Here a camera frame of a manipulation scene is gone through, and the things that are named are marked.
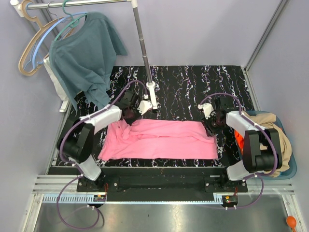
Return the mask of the pink t-shirt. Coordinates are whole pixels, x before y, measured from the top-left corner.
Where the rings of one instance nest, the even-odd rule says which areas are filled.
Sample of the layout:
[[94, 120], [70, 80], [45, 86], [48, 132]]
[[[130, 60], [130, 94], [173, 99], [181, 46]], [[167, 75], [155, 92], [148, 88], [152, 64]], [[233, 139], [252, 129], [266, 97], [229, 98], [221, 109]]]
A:
[[98, 158], [212, 160], [218, 154], [216, 139], [201, 122], [140, 119], [110, 124]]

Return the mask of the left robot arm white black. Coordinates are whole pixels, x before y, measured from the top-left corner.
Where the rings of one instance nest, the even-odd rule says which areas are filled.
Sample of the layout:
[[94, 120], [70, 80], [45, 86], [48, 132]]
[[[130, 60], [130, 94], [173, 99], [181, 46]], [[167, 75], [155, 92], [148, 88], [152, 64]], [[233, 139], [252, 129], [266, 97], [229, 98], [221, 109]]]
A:
[[62, 161], [75, 165], [81, 175], [88, 179], [87, 185], [93, 191], [100, 191], [104, 187], [101, 169], [92, 157], [95, 134], [122, 119], [128, 124], [135, 122], [141, 117], [138, 110], [141, 103], [138, 94], [127, 90], [99, 111], [78, 119], [67, 119], [56, 147]]

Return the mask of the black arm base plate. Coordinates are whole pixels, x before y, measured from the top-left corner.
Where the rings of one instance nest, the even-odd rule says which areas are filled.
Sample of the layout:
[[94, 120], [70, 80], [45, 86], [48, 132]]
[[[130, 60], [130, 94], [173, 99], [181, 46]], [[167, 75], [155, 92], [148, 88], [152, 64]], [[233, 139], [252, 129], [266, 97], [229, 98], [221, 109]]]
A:
[[96, 202], [206, 203], [215, 193], [246, 193], [246, 182], [231, 181], [222, 167], [105, 167], [98, 179], [77, 182], [78, 192]]

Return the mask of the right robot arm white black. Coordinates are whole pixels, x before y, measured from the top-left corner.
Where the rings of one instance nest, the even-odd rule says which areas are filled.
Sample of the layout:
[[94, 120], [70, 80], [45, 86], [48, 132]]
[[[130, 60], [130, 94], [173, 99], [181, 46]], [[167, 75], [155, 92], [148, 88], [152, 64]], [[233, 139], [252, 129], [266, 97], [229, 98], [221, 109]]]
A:
[[203, 123], [207, 132], [214, 135], [226, 128], [232, 128], [243, 138], [242, 160], [227, 167], [225, 176], [219, 179], [223, 191], [231, 191], [237, 182], [252, 176], [274, 174], [282, 167], [279, 132], [266, 128], [245, 115], [242, 107], [234, 107], [227, 98], [215, 98], [214, 105], [201, 103], [198, 108], [203, 111]]

